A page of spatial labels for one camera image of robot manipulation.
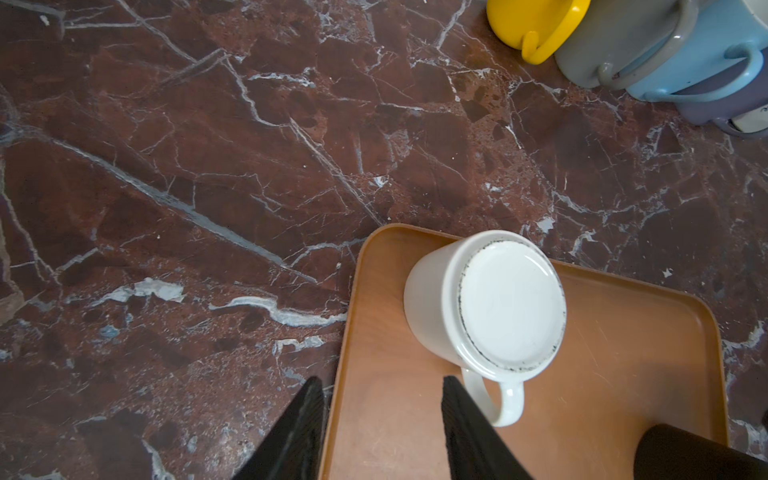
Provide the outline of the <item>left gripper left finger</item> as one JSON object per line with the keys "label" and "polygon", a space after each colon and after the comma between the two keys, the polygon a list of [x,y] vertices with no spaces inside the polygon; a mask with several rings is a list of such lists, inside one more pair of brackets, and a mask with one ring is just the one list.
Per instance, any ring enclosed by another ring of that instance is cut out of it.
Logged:
{"label": "left gripper left finger", "polygon": [[233,479],[318,479],[325,415],[322,381],[310,377]]}

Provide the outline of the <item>light blue mug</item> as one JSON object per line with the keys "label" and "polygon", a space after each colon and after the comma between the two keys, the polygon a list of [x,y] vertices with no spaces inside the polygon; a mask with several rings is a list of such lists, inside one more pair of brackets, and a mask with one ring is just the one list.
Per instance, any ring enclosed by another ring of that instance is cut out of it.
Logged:
{"label": "light blue mug", "polygon": [[[692,35],[668,61],[628,88],[637,100],[697,103],[720,100],[751,83],[764,65],[767,47],[765,0],[719,0],[700,14]],[[709,92],[680,92],[732,66],[740,71]]]}

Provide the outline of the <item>cream white mug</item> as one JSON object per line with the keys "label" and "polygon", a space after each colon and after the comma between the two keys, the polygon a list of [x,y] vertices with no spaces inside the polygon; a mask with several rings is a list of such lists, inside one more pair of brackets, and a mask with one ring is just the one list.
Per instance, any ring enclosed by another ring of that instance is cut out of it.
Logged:
{"label": "cream white mug", "polygon": [[522,416],[524,384],[545,370],[565,336],[567,306],[550,260],[526,238],[481,232],[421,258],[404,289],[417,340],[461,369],[489,423]]}

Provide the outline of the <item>yellow mug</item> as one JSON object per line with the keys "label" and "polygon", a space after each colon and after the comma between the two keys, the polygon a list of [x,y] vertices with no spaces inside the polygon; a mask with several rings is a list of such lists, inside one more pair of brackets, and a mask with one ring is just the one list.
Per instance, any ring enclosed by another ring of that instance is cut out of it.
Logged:
{"label": "yellow mug", "polygon": [[494,34],[522,59],[539,65],[573,34],[590,0],[488,0],[486,13]]}

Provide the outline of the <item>white faceted mug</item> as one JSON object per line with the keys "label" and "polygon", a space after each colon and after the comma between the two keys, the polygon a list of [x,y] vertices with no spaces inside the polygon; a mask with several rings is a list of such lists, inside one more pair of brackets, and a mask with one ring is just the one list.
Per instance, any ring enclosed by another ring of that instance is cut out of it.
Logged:
{"label": "white faceted mug", "polygon": [[768,105],[745,112],[730,120],[731,125],[746,135],[756,135],[767,130]]}

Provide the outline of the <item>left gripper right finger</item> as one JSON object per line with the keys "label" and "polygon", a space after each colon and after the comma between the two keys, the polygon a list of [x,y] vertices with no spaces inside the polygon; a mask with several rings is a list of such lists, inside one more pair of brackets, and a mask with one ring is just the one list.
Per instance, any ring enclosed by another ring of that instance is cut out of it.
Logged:
{"label": "left gripper right finger", "polygon": [[441,412],[453,480],[532,479],[455,376],[443,378]]}

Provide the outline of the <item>grey mug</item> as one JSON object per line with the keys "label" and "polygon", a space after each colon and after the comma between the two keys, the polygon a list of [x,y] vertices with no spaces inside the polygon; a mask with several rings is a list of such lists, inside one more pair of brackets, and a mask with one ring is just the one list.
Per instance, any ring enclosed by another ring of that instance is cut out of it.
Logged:
{"label": "grey mug", "polygon": [[684,46],[701,10],[692,0],[593,1],[555,53],[556,64],[581,87],[626,89]]}

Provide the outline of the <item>black mug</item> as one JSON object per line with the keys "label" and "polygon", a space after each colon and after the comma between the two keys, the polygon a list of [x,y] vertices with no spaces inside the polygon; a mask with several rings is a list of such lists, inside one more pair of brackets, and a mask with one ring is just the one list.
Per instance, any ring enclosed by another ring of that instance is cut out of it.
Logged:
{"label": "black mug", "polygon": [[635,479],[766,479],[767,462],[668,424],[642,436]]}

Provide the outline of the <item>purple mug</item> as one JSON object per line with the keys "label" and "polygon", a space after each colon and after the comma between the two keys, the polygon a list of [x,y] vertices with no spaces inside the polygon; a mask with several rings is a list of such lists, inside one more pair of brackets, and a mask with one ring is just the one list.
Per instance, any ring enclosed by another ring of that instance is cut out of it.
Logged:
{"label": "purple mug", "polygon": [[756,135],[746,135],[736,130],[730,120],[764,105],[767,105],[767,61],[764,61],[754,80],[728,97],[710,102],[675,104],[682,117],[691,124],[710,123],[729,135],[747,139],[766,137],[767,130]]}

